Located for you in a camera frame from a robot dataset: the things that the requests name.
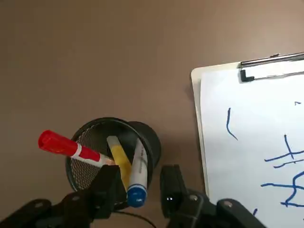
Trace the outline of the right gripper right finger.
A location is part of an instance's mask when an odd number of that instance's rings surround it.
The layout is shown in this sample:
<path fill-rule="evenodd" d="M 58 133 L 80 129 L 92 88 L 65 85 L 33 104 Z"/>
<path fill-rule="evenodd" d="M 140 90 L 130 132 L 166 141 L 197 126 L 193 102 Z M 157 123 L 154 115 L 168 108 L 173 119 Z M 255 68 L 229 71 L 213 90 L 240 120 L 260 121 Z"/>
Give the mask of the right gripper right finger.
<path fill-rule="evenodd" d="M 168 228 L 264 228 L 234 199 L 210 202 L 206 194 L 186 189 L 179 165 L 165 165 L 160 173 L 161 209 Z"/>

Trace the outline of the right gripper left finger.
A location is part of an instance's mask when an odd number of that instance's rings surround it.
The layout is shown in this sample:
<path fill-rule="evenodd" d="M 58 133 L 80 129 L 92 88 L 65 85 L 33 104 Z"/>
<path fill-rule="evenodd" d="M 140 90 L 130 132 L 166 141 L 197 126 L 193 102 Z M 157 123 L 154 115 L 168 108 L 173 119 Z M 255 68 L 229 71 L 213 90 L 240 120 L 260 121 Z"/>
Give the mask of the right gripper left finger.
<path fill-rule="evenodd" d="M 58 204 L 35 199 L 0 222 L 2 228 L 88 228 L 114 211 L 122 183 L 117 165 L 103 166 L 86 189 L 67 194 Z"/>

